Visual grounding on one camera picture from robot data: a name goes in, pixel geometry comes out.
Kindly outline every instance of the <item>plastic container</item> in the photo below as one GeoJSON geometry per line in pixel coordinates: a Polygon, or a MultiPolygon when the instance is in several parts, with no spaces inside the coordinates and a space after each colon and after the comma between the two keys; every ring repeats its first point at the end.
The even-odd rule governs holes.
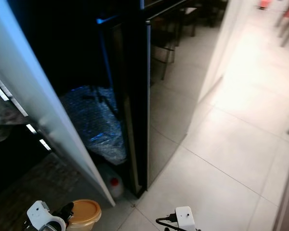
{"type": "Polygon", "coordinates": [[[119,199],[124,194],[124,185],[122,178],[106,164],[101,164],[98,170],[114,199],[119,199]]]}
{"type": "Polygon", "coordinates": [[[101,218],[102,211],[99,204],[92,200],[73,201],[74,215],[68,220],[66,231],[91,231],[93,225],[101,218]]]}

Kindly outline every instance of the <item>yellow container lid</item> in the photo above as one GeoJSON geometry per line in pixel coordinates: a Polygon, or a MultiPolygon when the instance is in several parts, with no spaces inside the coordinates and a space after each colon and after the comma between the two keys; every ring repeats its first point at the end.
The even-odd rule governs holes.
{"type": "Polygon", "coordinates": [[[81,199],[73,201],[73,203],[74,215],[68,220],[69,226],[87,225],[100,219],[102,211],[97,202],[81,199]]]}

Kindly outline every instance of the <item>tile floor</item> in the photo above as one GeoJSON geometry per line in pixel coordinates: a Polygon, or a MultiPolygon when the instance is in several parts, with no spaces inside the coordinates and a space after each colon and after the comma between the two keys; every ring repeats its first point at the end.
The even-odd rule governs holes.
{"type": "Polygon", "coordinates": [[[141,199],[106,209],[116,222],[96,230],[164,230],[155,219],[186,205],[203,231],[271,230],[289,170],[289,43],[279,47],[279,14],[253,11],[173,158],[141,199]]]}

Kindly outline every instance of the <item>white wall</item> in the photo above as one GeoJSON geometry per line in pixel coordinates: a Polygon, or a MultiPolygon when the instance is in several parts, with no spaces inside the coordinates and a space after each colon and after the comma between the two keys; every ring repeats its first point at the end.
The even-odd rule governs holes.
{"type": "Polygon", "coordinates": [[[0,0],[0,79],[47,137],[115,205],[6,0],[0,0]]]}
{"type": "Polygon", "coordinates": [[[247,17],[256,4],[257,0],[229,1],[221,26],[221,32],[198,101],[201,101],[223,76],[247,17]]]}

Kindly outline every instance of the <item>open door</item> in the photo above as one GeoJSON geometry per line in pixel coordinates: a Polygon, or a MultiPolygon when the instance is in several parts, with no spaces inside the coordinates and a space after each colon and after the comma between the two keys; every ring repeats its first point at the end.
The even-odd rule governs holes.
{"type": "Polygon", "coordinates": [[[8,3],[0,0],[0,80],[59,152],[115,205],[8,3]]]}

